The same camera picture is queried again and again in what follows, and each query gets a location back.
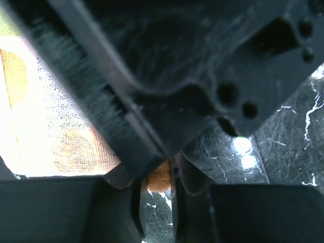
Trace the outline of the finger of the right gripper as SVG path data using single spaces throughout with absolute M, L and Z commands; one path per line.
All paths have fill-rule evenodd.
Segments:
M 9 16 L 121 160 L 130 177 L 146 177 L 164 160 L 144 142 L 113 102 L 116 96 L 46 1 L 5 1 Z

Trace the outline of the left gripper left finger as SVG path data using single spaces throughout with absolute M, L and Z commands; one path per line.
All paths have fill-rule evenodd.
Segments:
M 1 242 L 141 242 L 146 182 L 101 177 L 19 179 L 1 163 Z

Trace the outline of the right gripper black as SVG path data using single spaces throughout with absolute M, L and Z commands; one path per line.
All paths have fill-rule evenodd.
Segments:
M 159 150 L 249 136 L 323 63 L 323 1 L 84 1 L 101 71 Z

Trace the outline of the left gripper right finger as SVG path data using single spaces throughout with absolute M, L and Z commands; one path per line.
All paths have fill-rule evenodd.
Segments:
M 310 186 L 218 184 L 171 159 L 175 242 L 323 242 L 323 195 Z

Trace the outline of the orange blue dotted towel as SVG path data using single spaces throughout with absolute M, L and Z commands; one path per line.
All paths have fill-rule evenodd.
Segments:
M 1 11 L 1 158 L 23 177 L 100 175 L 119 159 Z

